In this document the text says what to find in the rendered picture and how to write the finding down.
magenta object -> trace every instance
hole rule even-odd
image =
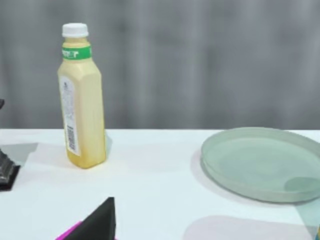
[[[82,222],[79,221],[77,224],[75,224],[74,226],[72,226],[70,229],[68,229],[65,233],[63,233],[62,235],[60,235],[56,240],[64,240],[66,236],[68,236],[73,230],[76,229],[76,227],[78,227]]]

green neck label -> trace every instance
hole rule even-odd
[[[91,58],[91,46],[81,47],[81,48],[70,48],[63,47],[62,55],[64,59],[68,60],[82,60]]]

bottle body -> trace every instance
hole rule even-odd
[[[85,38],[66,39],[62,49],[57,74],[67,156],[87,169],[106,160],[102,76]]]

gray backdrop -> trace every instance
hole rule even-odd
[[[88,24],[107,128],[320,126],[319,0],[0,0],[0,127],[62,128],[68,22]]]

round tray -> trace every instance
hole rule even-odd
[[[201,166],[223,187],[255,200],[295,203],[320,196],[320,144],[288,131],[222,131],[203,143]]]

